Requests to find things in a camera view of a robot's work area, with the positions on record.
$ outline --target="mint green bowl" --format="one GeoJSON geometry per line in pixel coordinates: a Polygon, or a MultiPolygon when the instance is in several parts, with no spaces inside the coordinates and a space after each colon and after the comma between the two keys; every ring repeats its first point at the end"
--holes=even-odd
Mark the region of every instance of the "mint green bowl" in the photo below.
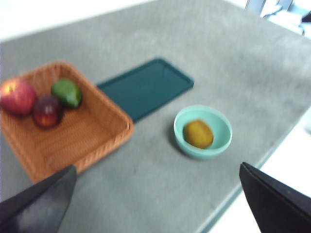
{"type": "Polygon", "coordinates": [[[182,109],[174,121],[176,142],[187,155],[199,158],[213,158],[224,152],[232,140],[232,128],[227,118],[219,111],[202,105],[194,105],[182,109]],[[190,145],[184,139],[184,127],[191,121],[200,119],[204,121],[214,134],[212,145],[200,149],[190,145]]]}

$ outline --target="avocado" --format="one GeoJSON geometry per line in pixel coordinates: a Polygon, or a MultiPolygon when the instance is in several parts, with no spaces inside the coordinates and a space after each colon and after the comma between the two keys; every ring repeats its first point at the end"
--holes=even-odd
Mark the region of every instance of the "avocado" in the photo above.
{"type": "Polygon", "coordinates": [[[82,100],[81,89],[69,79],[59,79],[52,85],[51,93],[65,108],[77,108],[82,100]]]}

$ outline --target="wicker basket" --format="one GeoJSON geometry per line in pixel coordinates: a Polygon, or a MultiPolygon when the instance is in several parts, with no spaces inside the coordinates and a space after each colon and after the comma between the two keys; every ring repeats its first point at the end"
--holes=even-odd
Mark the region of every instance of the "wicker basket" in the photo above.
{"type": "Polygon", "coordinates": [[[41,129],[31,116],[1,109],[1,131],[34,183],[71,164],[82,172],[133,133],[131,118],[68,63],[50,63],[14,78],[26,80],[43,96],[50,95],[51,85],[62,77],[81,88],[83,100],[78,109],[66,110],[55,128],[41,129]]]}

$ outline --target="gray table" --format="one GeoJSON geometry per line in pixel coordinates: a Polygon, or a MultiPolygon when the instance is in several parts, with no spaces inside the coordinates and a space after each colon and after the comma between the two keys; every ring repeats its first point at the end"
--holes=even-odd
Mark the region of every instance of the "gray table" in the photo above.
{"type": "MultiPolygon", "coordinates": [[[[310,105],[310,54],[311,41],[228,3],[159,0],[5,42],[1,77],[62,59],[99,83],[158,56],[193,77],[191,91],[80,175],[59,232],[194,233],[237,192],[240,162],[260,165],[310,105]],[[232,144],[215,159],[176,147],[173,119],[192,104],[232,124],[232,144]]],[[[4,200],[31,182],[1,139],[4,200]]]]}

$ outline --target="red apple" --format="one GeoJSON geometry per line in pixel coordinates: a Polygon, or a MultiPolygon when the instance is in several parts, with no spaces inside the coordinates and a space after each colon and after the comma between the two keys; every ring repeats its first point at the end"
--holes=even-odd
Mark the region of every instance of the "red apple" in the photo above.
{"type": "Polygon", "coordinates": [[[8,80],[1,85],[1,108],[16,115],[31,112],[37,94],[33,87],[24,80],[8,80]]]}
{"type": "Polygon", "coordinates": [[[63,107],[57,98],[45,96],[35,103],[33,119],[37,125],[49,128],[60,123],[63,113],[63,107]]]}

